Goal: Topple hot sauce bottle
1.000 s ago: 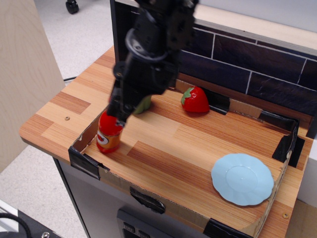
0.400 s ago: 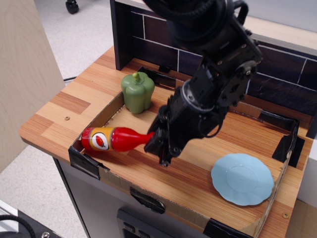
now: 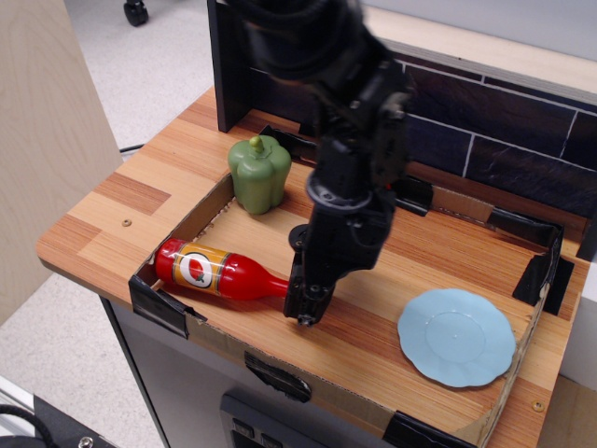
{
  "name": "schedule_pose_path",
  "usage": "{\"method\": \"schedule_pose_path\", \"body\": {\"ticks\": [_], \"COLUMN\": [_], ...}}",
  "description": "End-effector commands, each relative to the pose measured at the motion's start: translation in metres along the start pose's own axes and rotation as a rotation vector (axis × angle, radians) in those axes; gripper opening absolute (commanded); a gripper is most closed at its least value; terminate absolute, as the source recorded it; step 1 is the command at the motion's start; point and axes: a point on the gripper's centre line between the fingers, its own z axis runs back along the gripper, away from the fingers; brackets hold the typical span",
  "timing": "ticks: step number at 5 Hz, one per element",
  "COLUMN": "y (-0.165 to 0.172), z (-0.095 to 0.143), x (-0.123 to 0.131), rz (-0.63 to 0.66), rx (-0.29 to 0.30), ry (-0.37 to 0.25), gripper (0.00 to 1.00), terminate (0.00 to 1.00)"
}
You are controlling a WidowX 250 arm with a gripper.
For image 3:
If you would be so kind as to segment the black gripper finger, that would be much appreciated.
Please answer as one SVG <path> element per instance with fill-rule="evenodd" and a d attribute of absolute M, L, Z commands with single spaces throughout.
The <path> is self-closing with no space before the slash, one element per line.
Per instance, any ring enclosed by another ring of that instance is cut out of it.
<path fill-rule="evenodd" d="M 285 295 L 285 317 L 296 319 L 299 326 L 312 327 L 319 323 L 337 282 L 347 274 L 347 267 L 345 262 L 331 256 L 305 261 L 303 252 L 296 252 Z"/>

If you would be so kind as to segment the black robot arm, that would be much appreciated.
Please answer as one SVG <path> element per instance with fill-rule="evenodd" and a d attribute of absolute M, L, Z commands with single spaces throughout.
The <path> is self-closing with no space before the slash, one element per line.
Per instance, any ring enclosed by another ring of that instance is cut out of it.
<path fill-rule="evenodd" d="M 294 228 L 284 313 L 301 325 L 323 317 L 337 282 L 372 269 L 392 228 L 392 186 L 408 162 L 410 82 L 363 21 L 356 1 L 234 1 L 257 64 L 307 87 L 320 109 L 310 220 Z"/>

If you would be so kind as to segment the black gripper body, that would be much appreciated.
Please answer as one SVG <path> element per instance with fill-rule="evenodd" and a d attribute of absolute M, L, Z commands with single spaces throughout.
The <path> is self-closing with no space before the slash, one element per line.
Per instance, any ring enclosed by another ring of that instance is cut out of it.
<path fill-rule="evenodd" d="M 294 275 L 346 275 L 374 267 L 392 228 L 396 195 L 388 188 L 350 182 L 347 198 L 317 174 L 306 190 L 313 201 L 309 223 L 295 227 L 289 243 L 295 251 Z"/>

